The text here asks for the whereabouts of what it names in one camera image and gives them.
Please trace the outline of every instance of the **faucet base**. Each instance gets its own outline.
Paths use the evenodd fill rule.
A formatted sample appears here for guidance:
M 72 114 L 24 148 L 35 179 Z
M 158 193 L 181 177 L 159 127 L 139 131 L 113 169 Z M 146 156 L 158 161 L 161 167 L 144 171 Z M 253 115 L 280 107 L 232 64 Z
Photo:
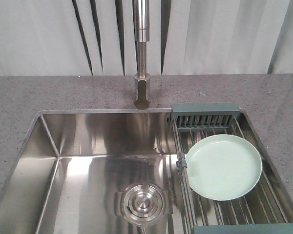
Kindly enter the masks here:
M 150 75 L 146 73 L 145 78 L 135 75 L 136 98 L 134 104 L 137 109 L 145 110 L 150 106 Z

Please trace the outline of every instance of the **stainless steel sink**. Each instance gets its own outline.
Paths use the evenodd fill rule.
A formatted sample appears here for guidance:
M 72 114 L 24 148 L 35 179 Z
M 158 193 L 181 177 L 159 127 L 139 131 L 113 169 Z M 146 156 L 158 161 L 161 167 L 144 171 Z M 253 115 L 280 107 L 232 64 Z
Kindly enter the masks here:
M 293 222 L 247 116 L 239 112 L 236 124 L 203 117 L 174 119 L 171 109 L 38 113 L 0 199 L 0 234 L 189 234 L 195 225 Z M 264 165 L 259 185 L 228 202 L 195 194 L 180 168 L 182 152 L 222 131 L 245 136 Z
M 183 233 L 170 109 L 123 112 L 37 115 L 0 203 L 0 234 Z

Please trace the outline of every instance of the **sink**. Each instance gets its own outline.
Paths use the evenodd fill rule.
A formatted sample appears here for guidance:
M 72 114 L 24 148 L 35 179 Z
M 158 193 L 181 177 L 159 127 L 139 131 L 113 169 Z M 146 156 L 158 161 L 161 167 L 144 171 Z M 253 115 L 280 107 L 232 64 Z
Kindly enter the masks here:
M 0 233 L 189 234 L 193 226 L 293 223 L 293 205 L 246 113 L 207 113 L 39 112 L 0 197 Z M 264 172 L 246 196 L 218 202 L 187 186 L 180 156 L 223 133 L 257 147 Z
M 169 116 L 170 109 L 39 113 L 0 203 L 0 233 L 182 233 Z M 146 217 L 130 218 L 127 197 L 126 209 Z

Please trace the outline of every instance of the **dish rack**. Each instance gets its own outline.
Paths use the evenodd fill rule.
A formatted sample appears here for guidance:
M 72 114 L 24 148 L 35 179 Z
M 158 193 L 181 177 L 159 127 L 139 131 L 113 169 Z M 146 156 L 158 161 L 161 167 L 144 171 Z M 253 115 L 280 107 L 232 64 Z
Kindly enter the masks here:
M 293 223 L 293 204 L 243 110 L 233 103 L 174 104 L 170 122 L 177 150 L 186 233 L 192 233 L 194 226 Z M 210 200 L 189 186 L 186 154 L 196 142 L 215 134 L 242 137 L 261 154 L 261 178 L 240 198 Z

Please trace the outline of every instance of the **faucet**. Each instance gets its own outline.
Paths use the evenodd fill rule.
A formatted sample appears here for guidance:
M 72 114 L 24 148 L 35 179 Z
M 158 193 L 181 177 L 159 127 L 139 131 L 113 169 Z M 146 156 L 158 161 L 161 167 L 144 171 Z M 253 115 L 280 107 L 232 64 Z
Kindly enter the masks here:
M 147 73 L 147 41 L 150 40 L 148 0 L 134 0 L 134 27 L 137 42 L 137 66 L 135 75 L 135 101 L 137 109 L 150 106 L 150 75 Z

